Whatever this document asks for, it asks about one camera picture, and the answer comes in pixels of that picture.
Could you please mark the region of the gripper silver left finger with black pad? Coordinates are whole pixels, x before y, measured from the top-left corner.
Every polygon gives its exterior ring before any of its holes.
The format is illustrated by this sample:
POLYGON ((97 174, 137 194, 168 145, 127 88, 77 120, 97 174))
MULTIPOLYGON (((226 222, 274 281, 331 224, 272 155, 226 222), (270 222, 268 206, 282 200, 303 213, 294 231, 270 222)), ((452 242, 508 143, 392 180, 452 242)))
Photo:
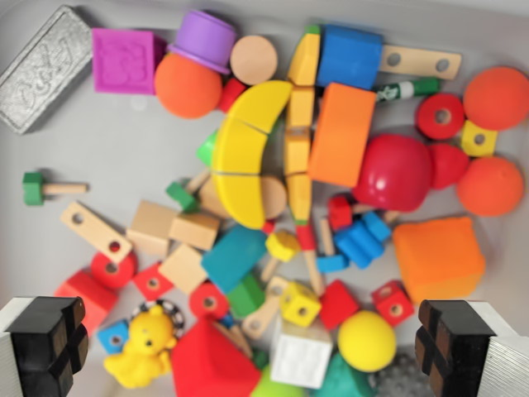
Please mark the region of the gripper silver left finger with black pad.
POLYGON ((14 297, 1 309, 1 395, 66 396, 88 354, 80 297, 14 297))

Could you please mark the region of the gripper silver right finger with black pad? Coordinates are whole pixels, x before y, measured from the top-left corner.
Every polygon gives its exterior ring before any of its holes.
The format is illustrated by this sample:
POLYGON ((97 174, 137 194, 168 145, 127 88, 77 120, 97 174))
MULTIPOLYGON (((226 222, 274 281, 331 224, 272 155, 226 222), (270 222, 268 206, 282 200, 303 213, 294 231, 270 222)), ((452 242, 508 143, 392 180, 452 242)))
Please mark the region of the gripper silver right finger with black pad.
POLYGON ((415 354, 436 396, 527 396, 528 337, 485 301, 421 302, 415 354))

